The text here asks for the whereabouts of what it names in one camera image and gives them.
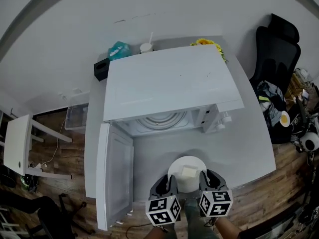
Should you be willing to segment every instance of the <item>wooden floor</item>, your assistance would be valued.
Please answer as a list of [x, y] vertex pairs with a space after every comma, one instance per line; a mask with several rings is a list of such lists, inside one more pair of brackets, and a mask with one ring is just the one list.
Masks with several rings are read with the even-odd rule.
[[[38, 117], [37, 121], [43, 125], [59, 131], [65, 119], [65, 112], [55, 113]], [[44, 167], [44, 171], [72, 174], [72, 180], [54, 180], [40, 178], [39, 186], [35, 194], [30, 194], [21, 188], [21, 183], [15, 189], [9, 189], [2, 185], [0, 188], [11, 190], [19, 195], [33, 199], [39, 196], [49, 196], [57, 204], [58, 195], [66, 193], [69, 196], [67, 209], [87, 202], [87, 207], [79, 212], [76, 221], [87, 229], [95, 229], [97, 232], [88, 236], [78, 229], [74, 231], [79, 238], [126, 238], [125, 232], [129, 226], [137, 226], [149, 223], [145, 215], [144, 204], [134, 203], [133, 216], [123, 219], [123, 225], [115, 225], [109, 232], [99, 231], [96, 223], [95, 199], [85, 196], [84, 187], [84, 135], [66, 131], [63, 127], [62, 134], [73, 138], [73, 143], [59, 142], [59, 148], [53, 161]], [[43, 135], [44, 143], [33, 142], [29, 160], [35, 165], [43, 163], [52, 158], [56, 149], [56, 139]], [[241, 229], [255, 226], [286, 209], [290, 204], [287, 199], [293, 196], [303, 187], [303, 181], [296, 175], [296, 171], [306, 163], [306, 154], [299, 154], [295, 147], [290, 144], [274, 145], [274, 154], [277, 170], [255, 182], [243, 185], [233, 190], [234, 204], [229, 213], [230, 220]], [[39, 224], [36, 214], [29, 215], [12, 210], [12, 218], [21, 226], [28, 224], [30, 227]], [[151, 229], [151, 226], [131, 229], [128, 237], [130, 239], [142, 239]], [[181, 215], [181, 222], [175, 224], [178, 238], [187, 238], [187, 222], [185, 216]], [[302, 234], [294, 238], [304, 238]]]

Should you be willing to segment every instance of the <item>white stool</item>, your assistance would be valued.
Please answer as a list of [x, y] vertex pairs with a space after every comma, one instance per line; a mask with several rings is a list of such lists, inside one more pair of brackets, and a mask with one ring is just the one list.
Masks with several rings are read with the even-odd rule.
[[20, 239], [19, 235], [28, 235], [27, 231], [13, 230], [13, 227], [18, 228], [20, 225], [8, 223], [5, 216], [2, 214], [3, 211], [7, 212], [8, 210], [0, 206], [0, 221], [2, 226], [2, 229], [0, 228], [0, 236], [2, 236], [4, 239]]
[[31, 119], [30, 115], [19, 117], [9, 121], [5, 135], [3, 164], [14, 172], [25, 175], [35, 175], [55, 179], [72, 179], [71, 175], [45, 173], [42, 169], [29, 167], [29, 150], [31, 139], [42, 141], [43, 139], [32, 136], [31, 129], [35, 127], [47, 134], [66, 142], [72, 139]]

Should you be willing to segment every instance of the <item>black box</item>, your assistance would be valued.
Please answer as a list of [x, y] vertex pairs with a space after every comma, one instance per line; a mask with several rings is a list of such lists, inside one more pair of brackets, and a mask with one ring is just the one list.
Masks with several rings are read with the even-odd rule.
[[106, 79], [109, 74], [110, 59], [106, 58], [94, 64], [94, 76], [100, 81]]

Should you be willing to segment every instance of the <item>plastic bag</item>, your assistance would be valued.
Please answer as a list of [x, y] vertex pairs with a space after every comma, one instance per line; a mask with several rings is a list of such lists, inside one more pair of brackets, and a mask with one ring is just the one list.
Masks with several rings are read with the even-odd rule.
[[130, 46], [124, 42], [116, 42], [112, 48], [109, 48], [108, 57], [110, 60], [125, 58], [132, 55]]

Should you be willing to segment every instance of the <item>black and white marker cube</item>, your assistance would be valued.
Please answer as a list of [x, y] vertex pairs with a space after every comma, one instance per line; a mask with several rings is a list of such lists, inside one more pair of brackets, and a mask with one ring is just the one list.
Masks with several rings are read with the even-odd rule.
[[199, 206], [206, 217], [227, 216], [233, 205], [233, 194], [227, 191], [203, 191]]
[[180, 205], [176, 196], [146, 202], [146, 215], [154, 226], [174, 223], [179, 212]]

